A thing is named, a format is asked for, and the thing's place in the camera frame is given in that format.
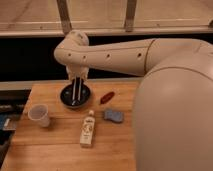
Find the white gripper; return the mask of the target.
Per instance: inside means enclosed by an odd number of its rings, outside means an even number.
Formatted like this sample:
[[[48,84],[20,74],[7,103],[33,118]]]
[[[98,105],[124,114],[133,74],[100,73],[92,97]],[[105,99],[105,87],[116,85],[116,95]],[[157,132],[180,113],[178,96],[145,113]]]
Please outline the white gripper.
[[[88,77],[89,69],[87,67],[68,66],[66,68],[66,71],[70,81],[77,77],[86,80]]]

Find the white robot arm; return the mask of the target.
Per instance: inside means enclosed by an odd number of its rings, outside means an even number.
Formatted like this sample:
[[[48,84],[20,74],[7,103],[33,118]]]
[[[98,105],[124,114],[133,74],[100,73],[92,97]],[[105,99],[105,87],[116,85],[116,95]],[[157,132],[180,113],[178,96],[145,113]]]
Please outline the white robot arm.
[[[213,171],[213,44],[156,38],[91,46],[72,31],[55,59],[71,78],[84,68],[140,76],[133,102],[137,171]]]

